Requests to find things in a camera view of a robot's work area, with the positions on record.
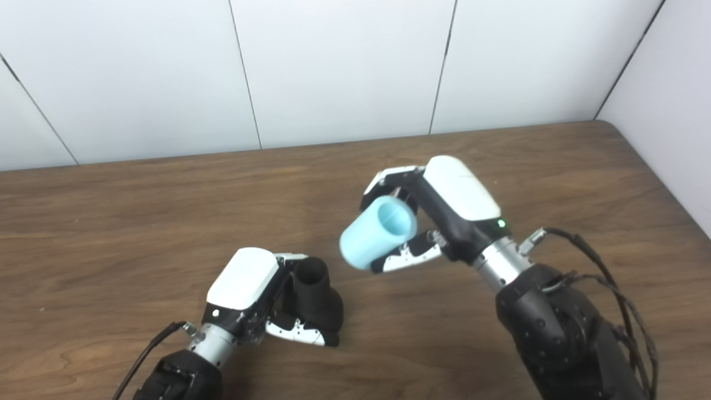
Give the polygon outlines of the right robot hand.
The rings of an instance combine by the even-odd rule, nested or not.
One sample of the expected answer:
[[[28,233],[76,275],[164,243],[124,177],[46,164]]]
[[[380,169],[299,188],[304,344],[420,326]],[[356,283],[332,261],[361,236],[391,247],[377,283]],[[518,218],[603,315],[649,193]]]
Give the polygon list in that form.
[[[439,256],[482,268],[511,244],[498,203],[452,156],[378,172],[359,208],[339,240],[341,255],[359,270],[391,272]]]

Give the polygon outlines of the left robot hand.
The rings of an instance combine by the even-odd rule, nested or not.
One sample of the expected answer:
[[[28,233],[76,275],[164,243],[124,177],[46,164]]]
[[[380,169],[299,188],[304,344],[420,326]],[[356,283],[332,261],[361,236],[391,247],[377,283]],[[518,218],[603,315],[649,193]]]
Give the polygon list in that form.
[[[299,253],[239,249],[207,293],[196,346],[259,343],[265,335],[338,347],[344,304],[331,286],[328,266]]]

